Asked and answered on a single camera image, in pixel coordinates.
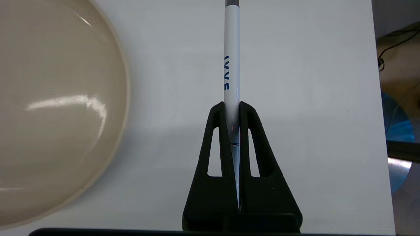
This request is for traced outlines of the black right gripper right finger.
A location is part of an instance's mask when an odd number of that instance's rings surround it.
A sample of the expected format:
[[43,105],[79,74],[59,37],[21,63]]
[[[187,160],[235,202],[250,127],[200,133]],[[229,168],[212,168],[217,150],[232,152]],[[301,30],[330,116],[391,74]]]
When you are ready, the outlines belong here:
[[298,233],[303,215],[256,110],[240,102],[240,206],[246,230]]

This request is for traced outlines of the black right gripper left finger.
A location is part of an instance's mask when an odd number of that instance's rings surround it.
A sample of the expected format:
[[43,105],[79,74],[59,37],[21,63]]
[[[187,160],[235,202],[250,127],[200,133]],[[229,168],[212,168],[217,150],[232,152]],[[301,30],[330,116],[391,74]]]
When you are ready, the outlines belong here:
[[[208,174],[214,129],[219,129],[221,176]],[[223,230],[224,220],[239,213],[225,103],[210,109],[194,177],[182,214],[183,230]]]

